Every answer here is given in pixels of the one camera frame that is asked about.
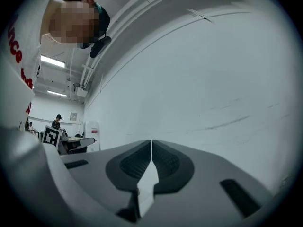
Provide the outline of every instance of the gray surface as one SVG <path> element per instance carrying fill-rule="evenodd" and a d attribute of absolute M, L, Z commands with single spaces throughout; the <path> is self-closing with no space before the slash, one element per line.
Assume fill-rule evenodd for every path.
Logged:
<path fill-rule="evenodd" d="M 225 179 L 236 180 L 261 205 L 272 199 L 261 183 L 224 158 L 178 144 L 160 142 L 190 157 L 195 172 L 178 193 L 155 196 L 154 204 L 140 222 L 142 226 L 223 227 L 240 223 L 243 219 L 240 212 L 219 185 Z"/>
<path fill-rule="evenodd" d="M 16 196 L 41 221 L 62 227 L 129 227 L 72 178 L 53 145 L 0 127 L 0 166 Z"/>
<path fill-rule="evenodd" d="M 194 176 L 178 193 L 157 195 L 144 218 L 134 225 L 113 214 L 127 202 L 129 194 L 112 186 L 105 175 L 105 164 L 142 141 L 61 157 L 55 147 L 42 144 L 27 132 L 0 128 L 0 137 L 0 166 L 8 183 L 22 203 L 51 226 L 223 227 L 238 224 L 238 227 L 247 227 L 264 219 L 281 201 L 278 196 L 242 221 L 219 182 L 235 179 L 260 204 L 271 199 L 269 192 L 221 157 L 166 142 L 192 159 Z M 64 166 L 63 161 L 80 159 L 86 159 L 89 164 L 71 170 Z"/>
<path fill-rule="evenodd" d="M 121 147 L 107 149 L 98 152 L 88 152 L 76 155 L 61 156 L 64 163 L 77 160 L 87 160 L 88 164 L 69 169 L 70 174 L 81 188 L 95 201 L 102 204 L 113 213 L 121 208 L 126 208 L 130 200 L 130 192 L 118 190 L 106 175 L 105 167 L 109 160 L 122 154 L 144 140 L 137 141 Z"/>

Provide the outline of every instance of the fluorescent light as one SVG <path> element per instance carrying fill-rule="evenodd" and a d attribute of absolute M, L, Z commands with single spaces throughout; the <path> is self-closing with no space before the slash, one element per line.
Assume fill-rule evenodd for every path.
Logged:
<path fill-rule="evenodd" d="M 56 66 L 65 67 L 65 63 L 64 62 L 48 58 L 48 57 L 46 57 L 44 55 L 41 55 L 41 60 L 45 61 L 47 63 L 51 63 L 51 64 L 56 65 Z"/>
<path fill-rule="evenodd" d="M 61 93 L 55 93 L 55 92 L 52 92 L 50 90 L 47 90 L 48 93 L 53 93 L 53 94 L 56 94 L 56 95 L 59 95 L 59 96 L 66 96 L 65 94 L 61 94 Z"/>

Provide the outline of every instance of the person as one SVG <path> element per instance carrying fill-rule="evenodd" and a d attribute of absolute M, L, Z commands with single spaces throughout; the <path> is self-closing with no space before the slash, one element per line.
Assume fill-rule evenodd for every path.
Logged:
<path fill-rule="evenodd" d="M 0 65 L 12 66 L 30 89 L 41 72 L 40 46 L 48 35 L 61 44 L 91 43 L 105 34 L 109 15 L 94 0 L 24 0 L 0 38 Z M 22 128 L 30 114 L 25 110 Z"/>
<path fill-rule="evenodd" d="M 26 120 L 26 122 L 25 122 L 24 130 L 27 131 L 27 132 L 30 132 L 30 131 L 29 131 L 28 118 L 27 118 L 27 120 Z"/>
<path fill-rule="evenodd" d="M 61 130 L 59 121 L 63 119 L 60 114 L 57 115 L 56 119 L 52 122 L 52 128 Z"/>
<path fill-rule="evenodd" d="M 31 133 L 33 133 L 33 134 L 35 134 L 35 128 L 33 127 L 33 122 L 29 122 L 29 132 L 31 132 Z"/>

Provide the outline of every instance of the white wall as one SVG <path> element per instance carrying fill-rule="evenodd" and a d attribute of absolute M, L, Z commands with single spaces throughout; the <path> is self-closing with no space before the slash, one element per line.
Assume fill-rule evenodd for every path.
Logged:
<path fill-rule="evenodd" d="M 112 77 L 127 64 L 130 55 L 138 53 L 139 48 L 142 48 L 146 42 L 153 40 L 171 26 L 192 18 L 193 15 L 187 9 L 194 9 L 201 13 L 238 9 L 239 6 L 233 2 L 239 1 L 241 0 L 164 0 L 149 9 L 112 43 L 111 49 L 102 57 L 94 73 L 94 80 L 86 98 L 86 107 L 95 100 L 100 92 L 101 84 L 102 87 L 106 86 Z"/>
<path fill-rule="evenodd" d="M 71 113 L 77 113 L 77 121 L 70 120 Z M 79 132 L 80 117 L 83 120 L 83 105 L 35 92 L 29 120 L 36 130 L 44 131 L 45 125 L 50 125 L 58 114 L 63 118 L 60 120 L 61 127 L 66 129 L 68 136 L 75 136 Z"/>
<path fill-rule="evenodd" d="M 303 59 L 285 21 L 250 11 L 193 22 L 141 51 L 144 40 L 135 57 L 117 61 L 85 105 L 85 120 L 100 122 L 101 149 L 183 144 L 276 193 L 300 153 Z"/>

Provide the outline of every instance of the wall sign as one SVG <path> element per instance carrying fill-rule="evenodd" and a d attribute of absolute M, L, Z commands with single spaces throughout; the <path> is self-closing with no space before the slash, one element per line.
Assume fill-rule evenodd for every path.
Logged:
<path fill-rule="evenodd" d="M 71 121 L 77 121 L 77 113 L 71 113 Z"/>

